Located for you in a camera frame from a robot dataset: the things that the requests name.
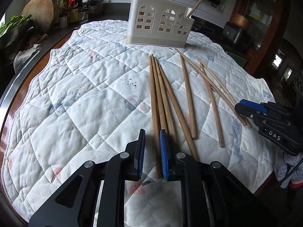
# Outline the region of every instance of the kitchen appliance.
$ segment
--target kitchen appliance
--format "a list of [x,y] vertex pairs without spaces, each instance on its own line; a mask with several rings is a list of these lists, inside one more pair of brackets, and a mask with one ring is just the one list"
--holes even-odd
[[235,46],[241,39],[244,30],[230,22],[226,22],[223,29],[223,39],[232,46]]
[[251,42],[251,36],[245,30],[230,22],[226,22],[222,35],[226,43],[240,52],[246,52]]

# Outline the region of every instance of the bottle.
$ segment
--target bottle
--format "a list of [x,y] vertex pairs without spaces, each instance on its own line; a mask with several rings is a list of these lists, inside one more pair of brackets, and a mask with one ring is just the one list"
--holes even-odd
[[57,0],[56,9],[57,9],[57,17],[56,17],[55,22],[54,22],[54,28],[58,29],[59,28],[59,15],[62,13],[61,0]]
[[61,8],[62,9],[67,8],[67,2],[66,2],[66,0],[61,0]]
[[81,17],[81,9],[83,8],[82,0],[71,0],[71,4],[69,5],[69,15],[68,22],[73,23],[80,21]]

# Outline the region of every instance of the cloth towel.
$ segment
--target cloth towel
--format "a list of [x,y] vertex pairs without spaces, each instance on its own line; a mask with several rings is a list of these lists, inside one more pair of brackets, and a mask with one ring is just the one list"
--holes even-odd
[[[291,156],[281,148],[278,148],[276,152],[276,160],[274,166],[274,171],[277,180],[281,181],[285,177],[287,173],[287,165],[296,166],[302,157],[303,153],[299,153],[297,156]],[[292,174],[291,180],[295,182],[303,180],[303,163]]]
[[41,44],[34,44],[33,47],[28,50],[19,51],[14,59],[14,70],[17,73],[25,64],[25,62],[31,57],[31,55],[40,48]]

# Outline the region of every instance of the white quilted cloth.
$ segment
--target white quilted cloth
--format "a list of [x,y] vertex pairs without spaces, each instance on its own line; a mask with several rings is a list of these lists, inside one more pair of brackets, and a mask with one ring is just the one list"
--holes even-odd
[[[126,184],[125,226],[181,226],[180,184],[155,179],[148,63],[150,54],[158,58],[188,119],[180,56],[172,48],[128,44],[126,35],[125,21],[82,25],[62,48],[51,51],[49,63],[32,80],[14,117],[1,171],[7,196],[26,221],[85,161],[109,160],[137,140],[143,128],[142,182],[152,183]],[[195,32],[187,43],[181,51],[193,61],[199,56],[236,101],[274,101],[265,81],[248,75],[218,44]],[[187,71],[201,161],[219,160],[255,192],[273,170],[274,147],[255,126],[243,127],[215,94],[226,144],[220,148],[204,80],[188,64]],[[189,153],[174,110],[172,114],[179,144]]]

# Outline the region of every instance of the plastic container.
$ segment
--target plastic container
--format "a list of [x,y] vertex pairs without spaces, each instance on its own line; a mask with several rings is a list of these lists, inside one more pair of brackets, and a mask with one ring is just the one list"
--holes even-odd
[[131,0],[127,41],[130,44],[183,47],[194,19],[188,7],[167,0]]
[[67,13],[62,13],[59,17],[59,27],[60,29],[66,28],[68,25],[67,23]]

